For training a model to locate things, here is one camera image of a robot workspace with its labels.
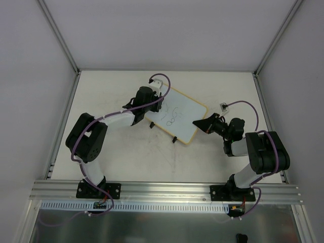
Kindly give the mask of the yellow framed whiteboard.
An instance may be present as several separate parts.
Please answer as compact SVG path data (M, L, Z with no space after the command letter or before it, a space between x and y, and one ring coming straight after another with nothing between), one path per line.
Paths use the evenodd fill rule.
M193 122L204 119L207 113L208 108L204 104L171 88L159 112L149 111L145 118L178 141L188 145L197 131Z

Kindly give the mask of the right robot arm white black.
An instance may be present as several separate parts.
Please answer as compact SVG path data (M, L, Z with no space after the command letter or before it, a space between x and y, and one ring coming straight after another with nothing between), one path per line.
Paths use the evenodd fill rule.
M229 123L214 113L195 120L193 124L206 134L216 133L223 138L228 157L247 156L249 163L229 177L224 185L211 185L211 201L255 201L252 188L265 177L287 170L290 157L277 132L244 132L245 121L233 118Z

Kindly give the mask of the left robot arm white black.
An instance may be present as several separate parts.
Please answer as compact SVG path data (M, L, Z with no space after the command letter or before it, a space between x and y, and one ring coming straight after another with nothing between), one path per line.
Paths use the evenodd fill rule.
M109 191L111 188L117 188L117 185L109 185L106 182L98 159L106 134L136 125L144 119L147 112L158 112L162 101L160 88L143 86L120 112L101 118L95 118L88 113L80 115L65 142L71 152L71 159L79 164L84 177L78 184L77 198L97 199L108 194L114 199L117 198Z

